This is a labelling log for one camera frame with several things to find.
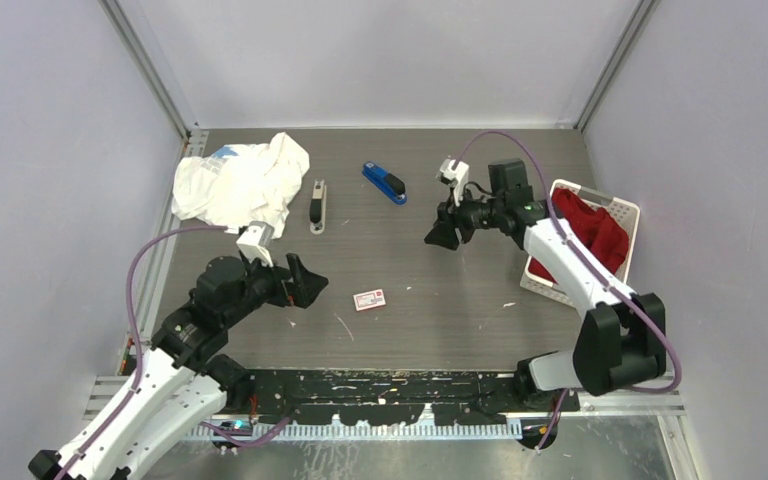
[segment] small box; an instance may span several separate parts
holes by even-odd
[[[355,310],[369,310],[370,308],[383,307],[387,304],[384,301],[384,290],[380,288],[369,292],[357,293],[354,295]]]

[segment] perforated basket side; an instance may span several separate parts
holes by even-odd
[[[578,195],[578,197],[581,198],[584,203],[593,209],[604,207],[605,210],[608,211],[608,214],[610,214],[611,217],[617,221],[617,224],[619,224],[619,226],[625,230],[626,233],[628,233],[628,255],[626,256],[625,262],[620,265],[620,268],[616,273],[617,279],[625,282],[628,279],[629,265],[631,265],[631,257],[632,253],[634,252],[634,242],[637,239],[637,225],[640,221],[640,207],[627,200],[611,197],[596,190],[582,187],[581,185],[562,179],[555,180],[552,183],[552,189],[549,195],[550,198],[551,193],[554,192],[556,188],[563,188],[575,192],[575,194]],[[520,286],[535,293],[539,293],[545,297],[551,298],[552,300],[573,306],[572,302],[569,300],[569,297],[564,294],[560,286],[537,275],[529,273],[528,268],[531,266],[532,261],[533,257],[529,255],[528,260],[526,260],[525,263],[525,271],[522,274]]]

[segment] white basket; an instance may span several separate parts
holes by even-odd
[[[551,192],[554,192],[555,188],[572,190],[584,201],[584,203],[590,205],[594,210],[599,207],[605,207],[620,227],[628,233],[628,255],[625,257],[625,262],[620,265],[620,268],[615,275],[621,282],[625,283],[628,278],[628,267],[631,265],[631,254],[634,252],[634,240],[637,237],[637,223],[640,221],[640,207],[631,202],[616,197],[610,197],[597,192],[596,190],[582,187],[581,185],[566,180],[555,180],[555,182],[552,183]],[[528,267],[531,266],[533,259],[534,258],[529,255],[528,260],[525,262],[525,271],[522,273],[522,280],[519,282],[520,286],[572,307],[572,302],[570,302],[569,297],[564,294],[559,285],[528,272]]]

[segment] white wall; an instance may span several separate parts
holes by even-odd
[[[576,122],[636,4],[130,0],[126,9],[205,128],[554,126]]]
[[[95,1],[0,0],[0,479],[77,433],[180,148]]]
[[[632,285],[666,301],[713,478],[768,478],[768,2],[661,2],[586,137],[642,208]]]

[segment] red towel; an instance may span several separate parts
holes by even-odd
[[[556,188],[552,192],[555,208],[560,210],[570,223],[573,233],[597,260],[611,273],[617,273],[628,256],[628,233],[620,227],[607,210],[593,210],[571,190]],[[536,259],[528,267],[529,273],[550,280],[546,268]]]

